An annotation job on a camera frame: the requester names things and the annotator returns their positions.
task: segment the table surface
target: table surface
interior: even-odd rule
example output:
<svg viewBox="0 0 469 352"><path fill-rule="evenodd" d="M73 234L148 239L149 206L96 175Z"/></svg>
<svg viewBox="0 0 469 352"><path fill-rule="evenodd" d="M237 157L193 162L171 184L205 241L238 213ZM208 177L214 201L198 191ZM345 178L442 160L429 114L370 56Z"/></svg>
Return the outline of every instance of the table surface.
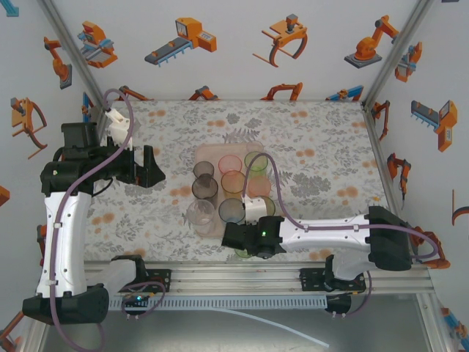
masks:
<svg viewBox="0 0 469 352"><path fill-rule="evenodd" d="M114 181L92 199L85 260L141 254L149 261L239 261L221 239L200 238L185 219L200 144L259 141L281 173L281 192L297 219L337 219L387 207L359 103L138 101L133 144L153 146L166 180L152 188ZM115 102L128 117L123 102ZM269 178L273 181L269 166ZM107 181L100 181L101 189ZM276 188L270 197L279 209ZM283 215L277 210L276 215ZM340 249L308 249L270 260L324 260Z"/></svg>

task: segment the wall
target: wall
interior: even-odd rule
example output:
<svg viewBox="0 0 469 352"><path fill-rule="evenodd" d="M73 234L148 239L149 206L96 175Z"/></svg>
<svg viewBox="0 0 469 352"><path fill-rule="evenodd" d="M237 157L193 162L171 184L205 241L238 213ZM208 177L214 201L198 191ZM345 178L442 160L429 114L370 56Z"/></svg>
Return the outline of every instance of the wall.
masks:
<svg viewBox="0 0 469 352"><path fill-rule="evenodd" d="M149 98L188 99L207 85L221 99L260 99L275 85L303 82L300 99L320 99L358 85L365 96L384 60L357 69L344 61L355 52L357 43L371 36L374 22L384 15L401 29L415 1L203 1L160 2L112 0L56 0L68 29L74 35L82 23L96 23L114 41L118 60L104 68L91 67L102 88L124 84ZM294 13L308 28L308 43L296 59L277 53L275 68L252 53L268 57L272 40L261 31ZM161 67L144 61L152 51L177 36L174 21L192 17L216 36L217 50L187 50ZM79 47L81 41L76 38ZM287 45L294 52L298 40ZM386 58L391 38L383 36L378 53ZM278 93L288 98L290 92Z"/></svg>
<svg viewBox="0 0 469 352"><path fill-rule="evenodd" d="M436 1L411 42L423 44L416 72L407 83L391 77L378 100L391 102L389 133L382 141L385 157L396 153L412 165L403 214L413 226L433 231L441 239L451 267L432 270L432 280L443 305L466 325L469 324L465 299L469 291L468 216L461 215L454 226L451 224L451 190L456 192L456 209L468 205L469 39L465 25L468 15L467 1ZM453 127L452 145L441 152L437 148L437 134L411 117L410 107L412 100L417 100L439 111L450 99L457 107L458 120ZM383 129L382 120L377 122L378 133ZM394 191L400 199L398 183L399 175L394 181Z"/></svg>
<svg viewBox="0 0 469 352"><path fill-rule="evenodd" d="M10 199L0 207L0 328L21 309L22 300L34 295L40 278L40 250L36 226L45 223L44 196L40 193L40 173L53 153L63 145L60 125L81 120L84 85L73 72L72 86L60 90L59 77L52 68L52 56L45 50L43 37L55 40L42 10L35 1L13 0L19 17L7 17L0 7L0 31L4 33L0 76L0 186ZM64 63L70 58L57 50ZM47 127L36 133L48 146L28 160L36 147L31 139L12 127L10 98L28 97L42 110ZM32 115L34 127L40 125Z"/></svg>

